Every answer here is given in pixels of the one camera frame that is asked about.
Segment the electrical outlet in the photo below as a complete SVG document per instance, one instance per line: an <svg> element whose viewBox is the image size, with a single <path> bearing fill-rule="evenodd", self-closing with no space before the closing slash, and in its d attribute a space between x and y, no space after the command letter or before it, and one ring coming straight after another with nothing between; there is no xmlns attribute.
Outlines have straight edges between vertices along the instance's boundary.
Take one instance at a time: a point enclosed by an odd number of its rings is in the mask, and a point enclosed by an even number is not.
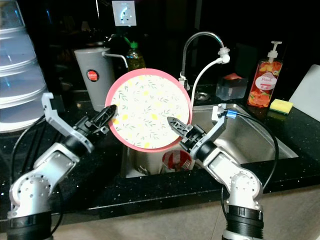
<svg viewBox="0 0 320 240"><path fill-rule="evenodd" d="M135 1L112 1L116 26L136 26Z"/></svg>

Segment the blue connector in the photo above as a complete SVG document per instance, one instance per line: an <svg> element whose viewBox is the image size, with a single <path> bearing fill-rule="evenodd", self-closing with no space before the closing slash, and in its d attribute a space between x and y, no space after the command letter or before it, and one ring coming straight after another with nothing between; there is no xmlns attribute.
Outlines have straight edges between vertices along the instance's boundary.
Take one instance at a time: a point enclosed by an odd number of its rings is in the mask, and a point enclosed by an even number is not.
<svg viewBox="0 0 320 240"><path fill-rule="evenodd" d="M238 114L238 113L237 113L236 111L233 111L233 110L228 110L228 111L226 112L226 116L227 116L228 118L233 118L233 119L236 118L237 114Z"/></svg>

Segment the tiled floor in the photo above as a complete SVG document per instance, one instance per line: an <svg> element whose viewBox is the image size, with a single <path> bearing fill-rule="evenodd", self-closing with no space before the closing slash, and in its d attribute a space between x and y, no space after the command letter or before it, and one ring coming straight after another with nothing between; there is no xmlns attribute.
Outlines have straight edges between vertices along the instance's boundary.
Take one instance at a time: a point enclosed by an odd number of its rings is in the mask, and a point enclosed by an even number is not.
<svg viewBox="0 0 320 240"><path fill-rule="evenodd" d="M263 196L266 240L320 236L320 186ZM62 225L55 240L221 240L218 202Z"/></svg>

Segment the stacked plastic container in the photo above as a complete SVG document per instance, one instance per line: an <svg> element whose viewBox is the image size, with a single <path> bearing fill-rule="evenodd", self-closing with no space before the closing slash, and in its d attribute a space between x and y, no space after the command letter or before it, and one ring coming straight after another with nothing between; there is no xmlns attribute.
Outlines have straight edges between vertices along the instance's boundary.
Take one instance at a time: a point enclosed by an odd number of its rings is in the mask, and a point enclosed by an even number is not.
<svg viewBox="0 0 320 240"><path fill-rule="evenodd" d="M0 0L0 133L24 129L40 118L44 92L46 82L19 6Z"/></svg>

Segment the chrome faucet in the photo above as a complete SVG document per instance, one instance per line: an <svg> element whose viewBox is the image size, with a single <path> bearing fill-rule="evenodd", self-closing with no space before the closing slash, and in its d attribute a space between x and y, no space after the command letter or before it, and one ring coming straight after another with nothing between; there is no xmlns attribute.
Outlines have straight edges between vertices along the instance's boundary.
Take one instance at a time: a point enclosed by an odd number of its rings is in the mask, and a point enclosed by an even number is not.
<svg viewBox="0 0 320 240"><path fill-rule="evenodd" d="M186 90L190 89L190 86L188 85L188 80L185 77L185 72L186 72L186 55L187 55L187 49L189 44L196 39L197 37L200 36L210 36L214 39L216 39L220 45L220 51L218 52L218 54L222 57L223 55L227 54L229 52L229 49L227 49L224 46L224 43L222 42L221 38L216 35L213 32L210 31L201 31L201 32L197 32L196 34L192 35L184 44L183 47L183 54L182 54L182 70L180 72L180 78L179 78L179 82L184 86L184 88Z"/></svg>

